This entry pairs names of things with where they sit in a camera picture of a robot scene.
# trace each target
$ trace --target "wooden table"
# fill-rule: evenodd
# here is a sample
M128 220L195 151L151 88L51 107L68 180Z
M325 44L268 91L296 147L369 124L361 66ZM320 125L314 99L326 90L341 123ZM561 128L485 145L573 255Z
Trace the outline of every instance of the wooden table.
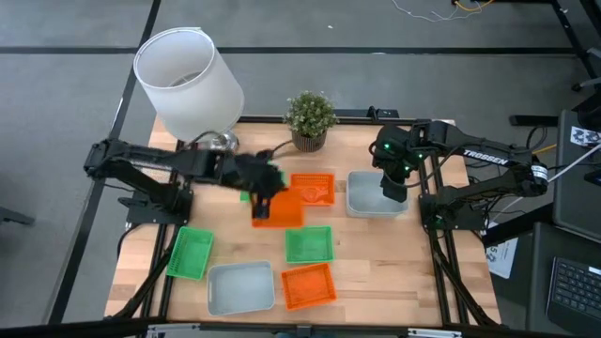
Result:
M251 208L239 200L239 192L195 186L190 226L214 232L208 268L217 264L269 260L274 270L275 306L268 311L244 315L212 316L207 309L207 283L175 279L167 317L176 321L223 321L248 323L313 323L346 325L439 326L441 325L432 257L421 226L416 198L420 188L409 190L409 209L395 219L357 219L346 213L346 179L351 171L378 171L371 166L367 146L380 126L337 125L328 131L324 148L300 154L289 145L275 160L290 173L330 172L336 177L336 203L332 207L308 207L307 225L331 225L336 259L331 263L338 300L329 305L296 312L285 309L280 272L294 268L285 262L282 230L251 227ZM284 124L238 123L239 152L256 152L290 138ZM176 139L157 120L149 146L174 149ZM168 174L153 173L165 181ZM464 161L453 156L442 167L445 185L465 186ZM418 173L408 183L418 181ZM433 179L429 182L434 191ZM105 313L120 310L148 274L157 236L156 224L141 225L123 242ZM485 250L469 231L455 231L455 246L463 283L486 313L500 322L497 302L488 273ZM163 277L157 282L151 313L158 313ZM453 288L447 281L452 319L457 321Z

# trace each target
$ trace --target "orange tray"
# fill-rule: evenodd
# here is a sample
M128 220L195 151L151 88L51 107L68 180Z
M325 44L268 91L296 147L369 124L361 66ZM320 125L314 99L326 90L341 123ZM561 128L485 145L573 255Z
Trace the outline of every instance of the orange tray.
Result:
M304 227L304 207L301 193L295 190L278 192L271 198L270 217L253 219L255 228L289 229Z
M300 191L306 206L331 206L334 204L333 174L292 174L290 187Z
M336 300L330 264L321 263L282 272L285 308L288 311Z

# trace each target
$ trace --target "plastic tray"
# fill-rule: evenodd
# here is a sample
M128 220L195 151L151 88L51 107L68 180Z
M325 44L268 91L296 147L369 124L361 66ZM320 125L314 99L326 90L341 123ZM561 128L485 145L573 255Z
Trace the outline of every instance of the plastic tray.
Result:
M207 280L211 315L268 310L275 302L273 271L267 261L214 266Z
M182 226L169 260L167 275L202 279L212 245L213 233L210 231Z
M330 264L321 263L282 272L285 308L289 311L336 300Z
M270 217L253 219L255 228L283 229L304 227L304 207L301 193L295 190L278 192L271 198Z
M331 206L334 204L333 174L292 174L290 187L300 191L306 206Z
M285 185L288 185L288 176L285 174L285 172L282 172L282 181ZM240 202L251 202L251 195L248 192L241 192Z
M360 218L395 217L408 209L382 193L382 173L351 172L347 179L347 215Z
M285 261L289 264L331 262L334 249L329 226L285 231Z

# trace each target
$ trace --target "white lamp shade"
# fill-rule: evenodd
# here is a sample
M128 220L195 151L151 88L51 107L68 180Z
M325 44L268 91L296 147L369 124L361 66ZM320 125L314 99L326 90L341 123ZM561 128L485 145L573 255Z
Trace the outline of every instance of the white lamp shade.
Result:
M228 131L242 114L242 88L200 28L152 37L136 54L133 70L157 116L179 140Z

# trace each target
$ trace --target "green tray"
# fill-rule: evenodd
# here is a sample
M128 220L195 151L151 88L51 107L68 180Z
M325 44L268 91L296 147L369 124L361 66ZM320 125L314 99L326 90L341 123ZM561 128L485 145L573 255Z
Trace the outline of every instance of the green tray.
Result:
M176 246L171 253L167 275L200 280L205 273L213 233L182 226L177 234Z
M282 172L282 181L285 185L288 185L288 177L285 175L285 172ZM247 192L240 193L240 202L251 202L251 195Z
M285 231L285 261L289 264L323 263L334 259L331 227L307 226Z

